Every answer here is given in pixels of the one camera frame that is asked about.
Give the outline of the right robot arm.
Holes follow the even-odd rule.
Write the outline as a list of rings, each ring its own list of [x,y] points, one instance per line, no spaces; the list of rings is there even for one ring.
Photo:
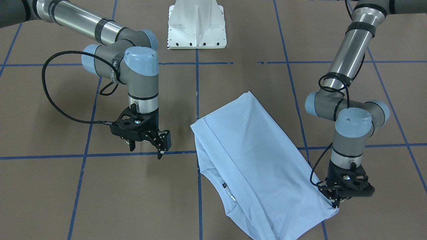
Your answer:
[[[147,29],[135,31],[104,18],[68,0],[2,0],[1,28],[31,20],[43,20],[69,28],[96,41],[83,51],[63,51],[49,57],[42,67],[42,85],[50,104],[68,119],[84,124],[103,124],[113,135],[124,139],[134,151],[136,142],[147,141],[157,149],[157,158],[172,145],[169,130],[159,129],[158,40]],[[58,56],[81,55],[89,73],[126,85],[129,104],[117,120],[83,121],[62,111],[51,99],[45,74]]]

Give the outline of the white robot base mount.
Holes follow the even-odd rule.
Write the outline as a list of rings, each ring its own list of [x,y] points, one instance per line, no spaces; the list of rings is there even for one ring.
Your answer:
[[[168,49],[226,48],[224,9],[216,0],[177,0],[168,14]]]

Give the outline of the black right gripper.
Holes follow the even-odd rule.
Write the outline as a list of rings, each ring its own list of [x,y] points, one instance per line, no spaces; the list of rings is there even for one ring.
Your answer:
[[[136,148],[135,141],[148,140],[156,147],[157,159],[160,160],[172,146],[172,139],[169,130],[159,130],[158,119],[158,108],[150,113],[137,113],[127,107],[110,126],[110,131],[113,135],[129,140],[130,152]]]

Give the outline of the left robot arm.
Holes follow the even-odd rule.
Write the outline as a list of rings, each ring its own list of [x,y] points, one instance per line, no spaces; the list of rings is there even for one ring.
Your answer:
[[[318,80],[319,91],[305,100],[307,113],[334,121],[328,174],[314,183],[334,208],[353,197],[371,197],[375,188],[362,166],[367,140],[385,125],[389,107],[382,101],[350,99],[349,87],[358,76],[377,27],[389,15],[426,13],[425,0],[359,0],[353,11],[346,3],[351,23],[328,72]]]

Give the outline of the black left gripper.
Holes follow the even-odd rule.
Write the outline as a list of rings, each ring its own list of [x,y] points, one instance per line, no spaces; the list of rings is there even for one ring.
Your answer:
[[[325,181],[317,183],[320,192],[331,200],[333,208],[340,207],[340,201],[352,197],[371,197],[375,188],[369,183],[362,165],[351,163],[350,169],[341,168],[331,160]]]

